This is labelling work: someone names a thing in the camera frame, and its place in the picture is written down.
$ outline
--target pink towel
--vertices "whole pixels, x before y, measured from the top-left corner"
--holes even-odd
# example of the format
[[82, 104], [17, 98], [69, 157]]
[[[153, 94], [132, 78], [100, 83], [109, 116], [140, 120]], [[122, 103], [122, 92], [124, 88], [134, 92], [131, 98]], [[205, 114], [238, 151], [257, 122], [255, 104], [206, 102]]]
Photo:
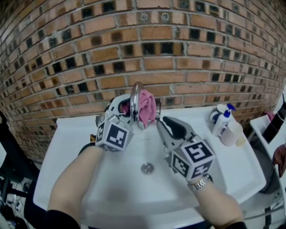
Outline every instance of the pink towel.
[[264, 114], [268, 115], [270, 121], [274, 119], [275, 114], [272, 111], [267, 111]]
[[153, 123], [155, 118], [156, 102], [154, 95], [147, 92], [147, 90], [142, 90], [139, 96], [139, 121], [142, 121], [146, 128], [148, 120], [151, 120], [151, 123]]

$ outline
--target forearm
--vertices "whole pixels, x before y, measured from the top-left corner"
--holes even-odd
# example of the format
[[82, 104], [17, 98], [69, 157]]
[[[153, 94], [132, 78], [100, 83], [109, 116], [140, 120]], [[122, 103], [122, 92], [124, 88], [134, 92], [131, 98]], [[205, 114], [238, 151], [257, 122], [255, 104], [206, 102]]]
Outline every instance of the forearm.
[[194, 192], [204, 218], [216, 228], [243, 221], [242, 211], [237, 201], [226, 193], [218, 190], [211, 181]]
[[99, 147], [87, 147], [63, 171], [52, 189], [48, 210], [62, 211], [80, 223], [81, 202], [102, 154]]

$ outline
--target white plastic bottle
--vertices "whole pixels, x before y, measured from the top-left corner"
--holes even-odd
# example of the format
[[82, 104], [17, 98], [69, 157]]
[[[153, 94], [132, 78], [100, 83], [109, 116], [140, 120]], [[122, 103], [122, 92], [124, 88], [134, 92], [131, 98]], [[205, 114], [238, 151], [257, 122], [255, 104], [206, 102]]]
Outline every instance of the white plastic bottle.
[[231, 110], [236, 110], [232, 104], [227, 105], [227, 110], [224, 112], [224, 114], [221, 114], [218, 117], [218, 120], [214, 126], [213, 131], [211, 132], [214, 136], [218, 136], [222, 130], [223, 126], [226, 126], [229, 121], [232, 120], [232, 114]]

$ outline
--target wristwatch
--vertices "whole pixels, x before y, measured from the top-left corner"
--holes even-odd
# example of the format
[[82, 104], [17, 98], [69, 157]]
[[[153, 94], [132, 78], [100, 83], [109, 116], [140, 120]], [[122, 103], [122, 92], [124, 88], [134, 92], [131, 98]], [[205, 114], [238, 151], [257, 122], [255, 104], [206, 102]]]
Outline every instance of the wristwatch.
[[202, 187], [204, 187], [209, 180], [210, 180], [209, 174], [204, 174], [203, 177], [196, 183], [191, 184], [188, 182], [188, 187], [191, 189], [191, 191], [197, 191]]

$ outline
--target white sink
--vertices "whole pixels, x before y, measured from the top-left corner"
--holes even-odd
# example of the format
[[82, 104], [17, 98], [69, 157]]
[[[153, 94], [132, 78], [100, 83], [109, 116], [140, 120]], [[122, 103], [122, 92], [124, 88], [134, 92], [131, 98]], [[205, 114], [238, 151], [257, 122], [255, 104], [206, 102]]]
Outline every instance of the white sink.
[[[163, 110], [191, 124], [215, 152], [217, 158], [209, 174], [214, 185], [239, 203], [257, 193], [265, 179], [254, 152], [243, 147], [226, 147], [214, 137], [206, 122], [213, 107]], [[96, 134], [95, 116], [58, 119], [58, 128], [49, 146], [34, 193], [34, 203], [47, 208], [51, 189], [64, 169]], [[96, 169], [93, 182], [82, 204], [82, 224], [109, 229], [173, 229], [204, 219], [198, 203], [179, 173], [174, 174], [165, 158], [156, 124], [139, 130], [124, 152], [106, 152]], [[151, 174], [141, 171], [143, 163], [154, 166]]]
[[[188, 189], [186, 180], [174, 174], [164, 158], [164, 148], [152, 124], [146, 130], [134, 127], [134, 137], [126, 151], [106, 153], [89, 190], [86, 208], [93, 206], [102, 213], [115, 215], [153, 215], [194, 208], [198, 203]], [[151, 174], [141, 171], [143, 163], [154, 166]], [[214, 184], [226, 191], [218, 162], [211, 167]]]

